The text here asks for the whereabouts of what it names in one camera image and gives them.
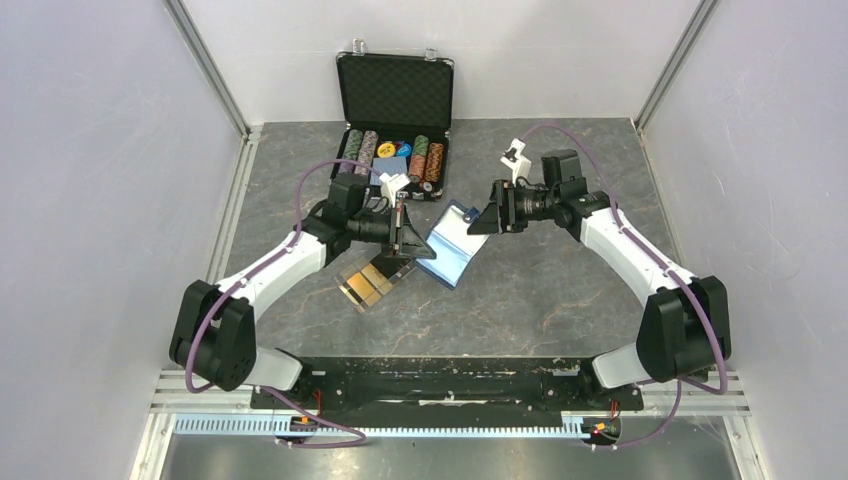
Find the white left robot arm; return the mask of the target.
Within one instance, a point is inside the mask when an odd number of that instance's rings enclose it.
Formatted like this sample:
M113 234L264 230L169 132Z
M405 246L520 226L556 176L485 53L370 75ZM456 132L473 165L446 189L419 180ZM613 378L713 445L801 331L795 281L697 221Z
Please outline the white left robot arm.
M373 185L359 175L339 174L327 196L271 251L237 274L185 290L168 354L187 376L232 391L239 386L272 387L290 407L306 405L314 381L294 355L257 344L256 323L287 291L328 266L352 243L380 245L392 258L433 259L435 251L413 227L404 204L409 178L379 176L381 199L372 209Z

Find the blue leather card holder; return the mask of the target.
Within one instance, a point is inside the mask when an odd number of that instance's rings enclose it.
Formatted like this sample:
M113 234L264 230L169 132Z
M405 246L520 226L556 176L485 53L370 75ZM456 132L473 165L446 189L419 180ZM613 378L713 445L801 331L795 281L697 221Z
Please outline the blue leather card holder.
M416 266L450 290L455 290L467 267L487 242L488 235L470 235L468 228L480 211L451 200L427 235L435 259L417 259Z

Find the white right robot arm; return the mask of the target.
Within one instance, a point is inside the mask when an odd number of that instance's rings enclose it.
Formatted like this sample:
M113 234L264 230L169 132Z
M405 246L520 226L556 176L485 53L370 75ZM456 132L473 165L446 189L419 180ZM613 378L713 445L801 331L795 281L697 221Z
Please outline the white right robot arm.
M604 260L643 307L634 342L582 367L580 400L602 408L619 387L671 380L705 389L693 375L708 367L716 367L719 375L712 393L724 394L731 354L725 285L715 276L699 277L663 254L627 220L611 193L589 191L576 151L543 156L543 181L533 184L524 148L524 142L514 140L503 153L510 176L493 182L489 203L468 234L515 234L532 222L552 221Z

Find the clear acrylic card box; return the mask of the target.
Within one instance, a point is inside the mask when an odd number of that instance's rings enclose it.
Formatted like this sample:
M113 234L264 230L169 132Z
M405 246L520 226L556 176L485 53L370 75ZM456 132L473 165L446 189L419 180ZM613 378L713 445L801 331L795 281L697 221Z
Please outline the clear acrylic card box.
M342 294L359 313L373 307L415 268L412 259L377 254L360 257L334 276Z

